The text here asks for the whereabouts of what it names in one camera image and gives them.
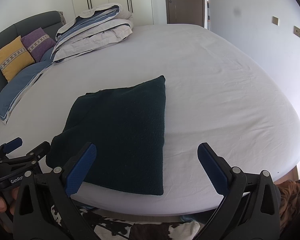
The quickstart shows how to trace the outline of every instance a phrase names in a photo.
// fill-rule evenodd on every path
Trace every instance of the white bed sheet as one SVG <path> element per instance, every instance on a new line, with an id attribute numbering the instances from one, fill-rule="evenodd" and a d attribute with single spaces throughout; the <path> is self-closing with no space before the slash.
<path id="1" fill-rule="evenodd" d="M 21 137 L 21 156 L 62 132 L 70 108 L 87 92 L 166 78 L 162 196 L 83 183 L 74 199 L 110 211 L 175 215 L 218 206 L 197 159 L 208 142 L 231 166 L 270 171 L 274 180 L 300 160 L 300 121 L 269 76 L 235 46 L 196 25 L 135 27 L 125 41 L 50 68 L 23 96 L 0 144 Z M 44 162 L 44 171 L 49 171 Z"/>

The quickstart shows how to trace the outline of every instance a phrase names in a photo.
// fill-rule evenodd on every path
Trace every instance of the blue pillow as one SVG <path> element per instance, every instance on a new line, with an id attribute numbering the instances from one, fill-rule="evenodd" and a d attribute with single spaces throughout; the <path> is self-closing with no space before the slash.
<path id="1" fill-rule="evenodd" d="M 32 64 L 21 70 L 0 92 L 0 119 L 7 123 L 10 114 L 22 96 L 32 87 L 51 61 Z"/>
<path id="2" fill-rule="evenodd" d="M 42 58 L 40 59 L 40 62 L 43 61 L 52 61 L 52 59 L 50 59 L 52 51 L 53 51 L 54 47 L 52 47 L 51 49 L 48 49 L 42 56 Z"/>

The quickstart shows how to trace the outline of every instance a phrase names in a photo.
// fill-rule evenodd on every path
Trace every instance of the gray upholstered headboard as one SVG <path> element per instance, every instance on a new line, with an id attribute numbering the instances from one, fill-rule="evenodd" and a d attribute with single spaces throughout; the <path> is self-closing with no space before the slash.
<path id="1" fill-rule="evenodd" d="M 58 29 L 64 24 L 63 15 L 58 11 L 45 12 L 31 16 L 0 32 L 0 49 L 18 36 L 23 37 L 40 27 L 55 40 Z M 0 70 L 0 92 L 7 83 L 7 80 Z"/>

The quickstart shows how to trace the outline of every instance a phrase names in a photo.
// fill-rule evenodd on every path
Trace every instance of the dark green towel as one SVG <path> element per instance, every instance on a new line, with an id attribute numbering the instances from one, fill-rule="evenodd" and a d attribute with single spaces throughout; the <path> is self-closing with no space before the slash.
<path id="1" fill-rule="evenodd" d="M 84 181 L 120 191 L 162 195 L 165 78 L 88 93 L 73 104 L 46 163 L 63 166 L 87 142 L 97 158 Z"/>

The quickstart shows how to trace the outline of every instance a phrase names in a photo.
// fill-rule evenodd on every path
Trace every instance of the wall socket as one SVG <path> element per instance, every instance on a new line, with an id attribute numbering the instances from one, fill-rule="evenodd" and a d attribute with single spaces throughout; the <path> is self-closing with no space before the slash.
<path id="1" fill-rule="evenodd" d="M 293 33 L 300 38 L 300 28 L 298 28 L 297 26 L 294 26 Z"/>
<path id="2" fill-rule="evenodd" d="M 275 24 L 275 25 L 279 25 L 279 18 L 277 17 L 272 17 L 272 23 Z"/>

